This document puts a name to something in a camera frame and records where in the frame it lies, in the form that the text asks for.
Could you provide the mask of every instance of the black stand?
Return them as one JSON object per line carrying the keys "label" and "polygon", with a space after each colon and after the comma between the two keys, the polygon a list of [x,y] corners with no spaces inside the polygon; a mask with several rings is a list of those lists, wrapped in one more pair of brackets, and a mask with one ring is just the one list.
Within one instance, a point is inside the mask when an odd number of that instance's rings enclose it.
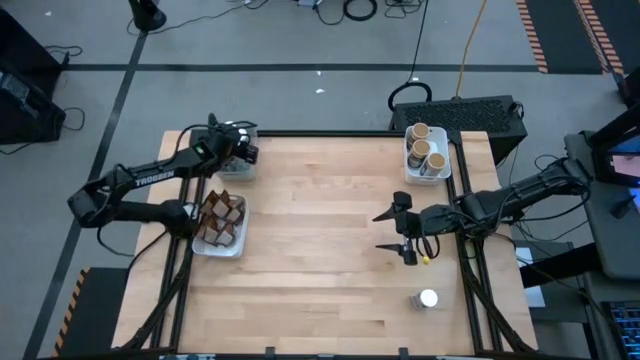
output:
{"label": "black stand", "polygon": [[151,0],[129,0],[133,23],[140,31],[153,31],[167,22],[167,16]]}
{"label": "black stand", "polygon": [[537,261],[533,265],[523,266],[520,268],[520,276],[522,276],[522,283],[526,289],[582,275],[588,271],[602,271],[595,243]]}

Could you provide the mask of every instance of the black metal frame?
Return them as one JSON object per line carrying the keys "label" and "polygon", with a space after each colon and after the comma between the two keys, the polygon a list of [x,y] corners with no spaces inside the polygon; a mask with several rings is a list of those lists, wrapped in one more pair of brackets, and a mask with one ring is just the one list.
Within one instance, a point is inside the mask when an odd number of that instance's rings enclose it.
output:
{"label": "black metal frame", "polygon": [[[313,131],[313,130],[260,130],[258,131],[259,137],[359,137],[359,138],[389,138],[389,137],[403,137],[404,132],[400,131],[360,131],[360,130],[345,130],[345,131]],[[460,168],[460,177],[462,180],[463,191],[465,193],[471,191],[471,183],[469,180],[469,173],[466,167],[466,159],[464,156],[464,149],[462,147],[462,142],[458,137],[452,140],[455,149],[457,160]],[[205,187],[206,179],[199,178],[198,185],[196,189],[196,199],[195,202],[199,204],[202,201],[202,195]],[[449,201],[451,202],[456,197],[455,183],[453,180],[453,176],[450,176],[446,180],[447,192],[449,195]],[[456,234],[456,243],[458,248],[458,257],[460,260],[461,270],[463,270],[462,265],[463,262],[468,261],[468,254],[465,247],[465,239],[460,236],[460,234]],[[186,249],[186,253],[190,253],[190,255],[185,255],[184,261],[191,262],[193,253],[189,251],[190,244],[187,244],[188,247]],[[487,292],[489,297],[491,297],[491,286],[489,282],[489,275],[487,272],[486,259],[484,258],[484,252],[481,246],[476,246],[475,248],[476,257],[478,259],[477,267],[480,273],[480,277],[482,279],[483,289]],[[173,257],[170,256],[169,253],[167,256],[167,264],[165,266],[165,273],[163,275],[163,284],[165,279],[169,279],[170,282],[172,276],[172,270],[175,266],[175,250],[173,253]],[[477,315],[477,308],[475,302],[474,292],[470,288],[470,286],[463,281],[465,298],[467,303],[467,312],[469,318],[469,327],[471,330],[471,338],[473,342],[474,355],[471,357],[489,357],[494,359],[575,359],[569,357],[562,356],[549,356],[543,354],[531,354],[531,353],[522,353],[522,352],[505,352],[502,349],[502,339],[500,333],[496,327],[495,322],[491,319],[490,316],[487,316],[487,320],[490,328],[491,341],[494,350],[485,350],[482,345],[482,334],[479,326],[479,320]],[[177,349],[181,328],[182,328],[182,319],[184,316],[185,303],[186,303],[186,295],[188,289],[188,278],[184,287],[181,289],[178,301],[175,308],[175,316],[174,323],[171,331],[171,340],[170,340],[170,348]],[[399,355],[323,355],[323,354],[314,354],[314,355],[276,355],[275,348],[267,347],[265,349],[264,354],[216,354],[216,359],[265,359],[265,360],[275,360],[275,359],[287,359],[287,360],[308,360],[308,359],[331,359],[331,360],[360,360],[360,359],[372,359],[372,360],[428,360],[428,359],[436,359],[436,356],[416,356],[409,355],[409,352],[406,348],[398,349]]]}

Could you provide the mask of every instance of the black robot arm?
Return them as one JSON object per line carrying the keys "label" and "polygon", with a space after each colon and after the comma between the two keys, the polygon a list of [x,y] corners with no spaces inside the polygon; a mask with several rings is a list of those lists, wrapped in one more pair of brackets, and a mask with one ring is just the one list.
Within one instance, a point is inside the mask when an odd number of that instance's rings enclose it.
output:
{"label": "black robot arm", "polygon": [[438,235],[456,232],[468,237],[486,237],[495,232],[501,222],[519,220],[524,209],[551,195],[582,195],[588,192],[589,181],[578,162],[563,158],[540,173],[510,186],[465,194],[455,199],[453,205],[433,205],[420,214],[407,211],[412,206],[409,194],[396,192],[391,208],[373,221],[394,219],[396,232],[403,235],[404,242],[377,247],[396,251],[405,264],[415,265],[413,239],[435,236],[439,241]]}
{"label": "black robot arm", "polygon": [[192,127],[209,128],[209,134],[195,145],[176,151],[169,159],[133,168],[118,164],[101,178],[86,183],[67,200],[78,223],[84,228],[98,228],[114,220],[160,222],[172,235],[188,237],[194,230],[193,224],[178,200],[146,204],[122,199],[133,189],[160,181],[210,177],[233,157],[255,164],[258,149],[249,144],[240,128],[217,123]]}

